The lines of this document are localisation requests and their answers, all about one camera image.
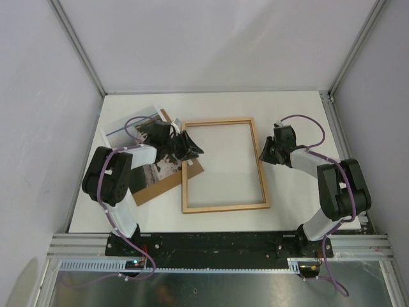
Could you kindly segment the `landscape photo print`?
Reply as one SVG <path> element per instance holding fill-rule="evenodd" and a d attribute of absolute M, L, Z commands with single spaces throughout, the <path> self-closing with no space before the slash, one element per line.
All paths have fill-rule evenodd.
<path fill-rule="evenodd" d="M 130 113 L 118 120 L 111 121 L 100 128 L 107 147 L 119 148 L 147 142 L 147 124 L 153 119 L 164 121 L 165 115 L 157 106 L 150 106 Z M 174 155 L 165 155 L 154 164 L 132 168 L 129 189 L 139 192 L 181 170 L 181 161 Z"/>

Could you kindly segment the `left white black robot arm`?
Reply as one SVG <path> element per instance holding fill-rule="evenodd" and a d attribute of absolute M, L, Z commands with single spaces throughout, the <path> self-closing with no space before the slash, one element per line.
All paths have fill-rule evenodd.
<path fill-rule="evenodd" d="M 115 235 L 122 235 L 119 248 L 129 256 L 140 251 L 141 240 L 134 234 L 137 222 L 131 216 L 126 195 L 137 193 L 181 170 L 183 161 L 191 161 L 203 149 L 187 131 L 174 123 L 153 120 L 126 133 L 135 143 L 112 149 L 99 146 L 92 157 L 82 190 L 98 202 L 107 214 Z"/>

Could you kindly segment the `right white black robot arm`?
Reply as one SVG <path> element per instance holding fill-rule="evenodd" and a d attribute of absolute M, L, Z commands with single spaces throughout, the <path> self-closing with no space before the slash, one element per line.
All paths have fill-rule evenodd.
<path fill-rule="evenodd" d="M 297 169 L 318 182 L 320 208 L 297 228 L 293 237 L 283 235 L 278 239 L 278 255 L 316 256 L 318 248 L 325 247 L 323 239 L 371 207 L 359 162 L 355 159 L 337 161 L 298 145 L 290 125 L 274 125 L 274 134 L 266 138 L 259 159 Z"/>

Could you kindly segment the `wooden picture frame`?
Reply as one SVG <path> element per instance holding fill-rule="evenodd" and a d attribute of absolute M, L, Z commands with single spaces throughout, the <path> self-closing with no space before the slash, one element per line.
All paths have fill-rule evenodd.
<path fill-rule="evenodd" d="M 185 214 L 269 209 L 271 207 L 259 138 L 253 118 L 183 122 L 204 152 L 204 172 L 190 177 L 182 163 L 182 211 Z"/>

